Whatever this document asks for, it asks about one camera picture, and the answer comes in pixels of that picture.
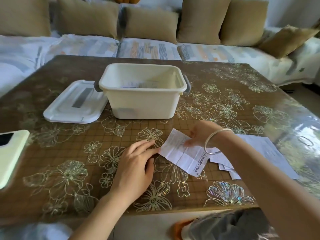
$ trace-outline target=floor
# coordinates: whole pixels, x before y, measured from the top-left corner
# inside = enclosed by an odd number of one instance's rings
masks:
[[[295,100],[320,117],[320,96],[299,86],[290,94]],[[175,222],[210,214],[211,211],[164,213],[141,216],[123,216],[116,224],[108,240],[170,240]]]

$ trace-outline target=light green phone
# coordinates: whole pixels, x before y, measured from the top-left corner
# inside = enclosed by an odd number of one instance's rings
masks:
[[[0,189],[7,185],[29,135],[25,129],[0,133]]]

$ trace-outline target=silver bangle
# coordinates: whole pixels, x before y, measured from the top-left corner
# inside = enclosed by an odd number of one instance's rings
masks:
[[[207,138],[207,140],[205,141],[205,144],[204,144],[204,151],[205,151],[206,153],[208,153],[209,155],[215,155],[215,154],[221,153],[221,151],[214,152],[214,153],[208,152],[208,151],[207,151],[207,144],[208,144],[208,142],[210,141],[210,139],[211,139],[212,137],[214,137],[217,133],[222,132],[222,131],[231,131],[231,132],[233,132],[232,129],[220,129],[220,130],[217,130],[217,131],[215,131],[214,133],[212,133],[212,134]]]

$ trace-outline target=table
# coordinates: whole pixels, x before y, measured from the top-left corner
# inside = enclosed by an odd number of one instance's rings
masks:
[[[73,81],[98,81],[115,62],[177,66],[192,90],[180,97],[169,120],[118,120],[109,105],[91,124],[43,118],[43,111]],[[0,217],[87,215],[108,193],[125,147],[143,139],[155,139],[161,146],[173,128],[188,133],[199,119],[235,133],[269,137],[300,175],[298,182],[320,198],[319,119],[248,64],[56,56],[0,99],[0,133],[31,133],[10,184],[0,191]],[[152,184],[127,212],[246,204],[256,205],[246,185],[231,180],[217,164],[207,163],[196,178],[159,156]]]

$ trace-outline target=tan throw pillow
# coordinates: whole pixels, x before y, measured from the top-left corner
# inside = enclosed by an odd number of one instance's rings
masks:
[[[178,13],[161,9],[126,7],[126,15],[125,37],[177,43]]]
[[[61,34],[117,39],[119,4],[111,1],[58,0],[55,26]]]
[[[0,0],[0,35],[50,36],[48,0]]]
[[[221,44],[257,44],[263,35],[268,3],[264,0],[231,0],[221,27]]]
[[[280,59],[294,52],[318,32],[319,30],[317,29],[295,28],[287,25],[274,36],[264,41],[258,48]]]
[[[220,44],[219,31],[231,0],[183,0],[178,41]]]

